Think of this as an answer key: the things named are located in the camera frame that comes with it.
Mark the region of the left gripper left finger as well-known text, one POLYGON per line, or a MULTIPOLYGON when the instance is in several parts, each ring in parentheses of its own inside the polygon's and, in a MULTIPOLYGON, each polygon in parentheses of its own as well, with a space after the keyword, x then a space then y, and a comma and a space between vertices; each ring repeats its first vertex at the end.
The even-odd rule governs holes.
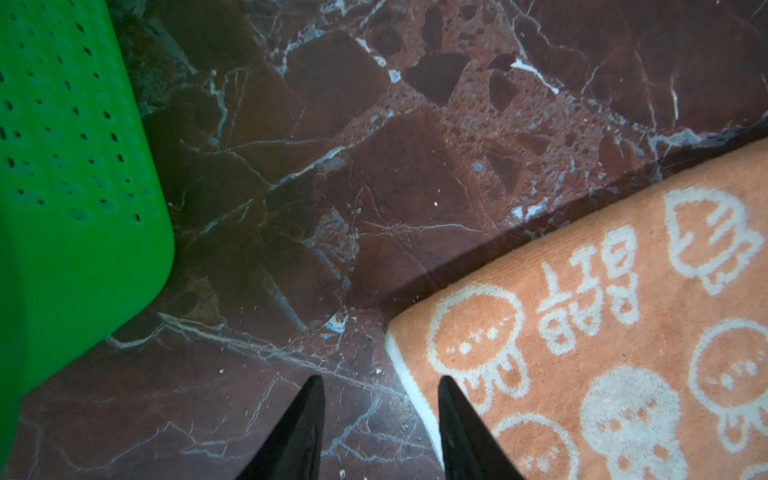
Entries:
POLYGON ((236 479, 318 479, 324 418, 323 379, 312 375, 236 479))

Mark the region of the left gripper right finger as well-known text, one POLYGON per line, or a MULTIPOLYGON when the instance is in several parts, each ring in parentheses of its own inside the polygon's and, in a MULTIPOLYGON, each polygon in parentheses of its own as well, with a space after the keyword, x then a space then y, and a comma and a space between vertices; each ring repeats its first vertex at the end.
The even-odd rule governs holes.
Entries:
POLYGON ((447 479, 523 479, 450 376, 440 379, 438 406, 447 479))

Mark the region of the peach patterned towel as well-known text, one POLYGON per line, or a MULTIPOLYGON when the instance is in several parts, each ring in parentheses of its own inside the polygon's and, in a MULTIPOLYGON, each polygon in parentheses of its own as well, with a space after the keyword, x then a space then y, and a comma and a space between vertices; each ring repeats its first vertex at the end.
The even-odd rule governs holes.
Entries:
POLYGON ((530 479, 767 475, 767 144, 676 174, 396 317, 437 455, 448 380, 530 479))

